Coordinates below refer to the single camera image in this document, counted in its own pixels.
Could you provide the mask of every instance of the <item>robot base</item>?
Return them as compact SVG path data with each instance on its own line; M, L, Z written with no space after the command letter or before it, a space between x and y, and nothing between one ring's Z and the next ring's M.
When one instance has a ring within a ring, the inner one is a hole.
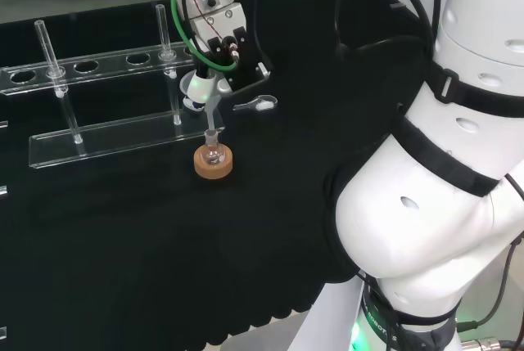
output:
M378 328L380 331L385 331L385 328ZM444 349L444 351L462 351L462 345L459 335L455 332L455 336L451 343ZM368 319L362 308L359 310L357 322L353 327L351 334L351 349L350 351L386 351L386 344L380 337L375 334L369 324Z

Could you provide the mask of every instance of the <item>test tube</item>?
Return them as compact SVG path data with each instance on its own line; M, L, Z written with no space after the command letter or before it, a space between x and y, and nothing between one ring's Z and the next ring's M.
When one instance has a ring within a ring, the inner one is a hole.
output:
M156 20L158 21L158 32L160 34L160 43L162 44L162 51L160 58L163 61L171 61L175 57L174 51L171 49L171 42L169 41L169 29L167 26L167 19L165 18L165 6L156 5Z
M162 4L156 5L156 20L158 21L158 33L160 35L160 44L162 45L159 58L163 61L174 61L176 54L171 49L169 29L167 19L165 18L165 6ZM177 70L173 66L167 66L164 68L164 75L166 77L171 110L173 111L173 123L175 126L180 126L182 124L180 117L182 111L178 102L178 89L175 80L177 78Z
M55 52L52 49L51 39L47 33L46 25L42 20L35 21L34 26L40 39L40 44L42 45L43 54L46 57L47 64L49 65L49 70L47 71L47 76L52 80L55 95L60 99L62 110L64 111L65 120L69 125L71 133L73 134L73 139L75 144L80 146L84 140L80 134L79 125L76 122L75 113L71 102L68 96L69 87L65 83L61 83L61 79L66 75L64 68L58 65L56 60Z
M43 20L38 20L34 22L34 26L36 27L38 38L40 39L40 44L42 45L43 54L46 57L47 63L49 64L47 75L51 79L59 79L62 75L64 75L65 72L61 70L60 66L58 65L55 52L52 49L51 39L47 33L46 25Z
M217 105L220 103L220 100L220 95L214 95L211 96L206 103L205 112L207 114L207 125L209 126L209 130L215 130L215 118L213 117L213 114Z

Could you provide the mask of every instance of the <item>rack hole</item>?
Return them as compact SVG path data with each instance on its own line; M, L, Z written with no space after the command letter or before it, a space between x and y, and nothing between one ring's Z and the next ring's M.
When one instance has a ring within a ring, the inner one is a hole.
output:
M22 70L18 73L11 75L11 81L13 83L28 83L30 80L36 77L34 70Z
M480 127L476 122L466 118L457 118L457 124L469 133L476 133L480 130Z
M85 61L85 62L77 63L75 65L75 71L81 74L91 73L92 71L95 71L96 69L98 69L97 61Z
M418 210L417 203L415 201L411 200L410 198L402 196L402 197L400 197L400 200L402 201L402 204L407 209Z
M149 54L145 54L145 53L128 55L128 57L126 58L127 62L130 65L135 65L135 66L143 65L147 63L149 59L150 59Z

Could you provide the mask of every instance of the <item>table surface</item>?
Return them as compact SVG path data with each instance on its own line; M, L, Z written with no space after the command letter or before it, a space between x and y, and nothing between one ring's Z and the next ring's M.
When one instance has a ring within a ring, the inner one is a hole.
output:
M252 0L238 1L251 22ZM234 154L220 181L193 170L200 138L30 169L29 136L66 127L59 105L52 91L2 98L0 326L13 349L201 350L305 311L326 281L351 276L323 232L323 180L370 156L396 104L413 100L422 53L396 44L337 61L334 1L259 0L275 69L219 105ZM344 0L343 41L418 34L393 2ZM158 43L155 4L47 18L57 56ZM0 43L0 65L43 59L32 21L0 25ZM278 108L232 113L258 94L276 96ZM161 73L75 85L70 95L81 125L169 108Z

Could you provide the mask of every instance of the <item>test tube rack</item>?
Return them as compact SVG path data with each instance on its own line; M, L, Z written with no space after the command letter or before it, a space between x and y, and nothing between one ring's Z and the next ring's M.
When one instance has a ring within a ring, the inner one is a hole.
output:
M0 69L0 94L22 96L53 90L68 129L29 137L29 166L35 169L201 137L213 124L224 129L219 95L195 117L179 105L177 69L193 65L183 43L171 43L164 5L156 5L160 45L58 60L43 20L35 21L46 61ZM170 110L131 119L78 126L70 87L80 83L163 71Z

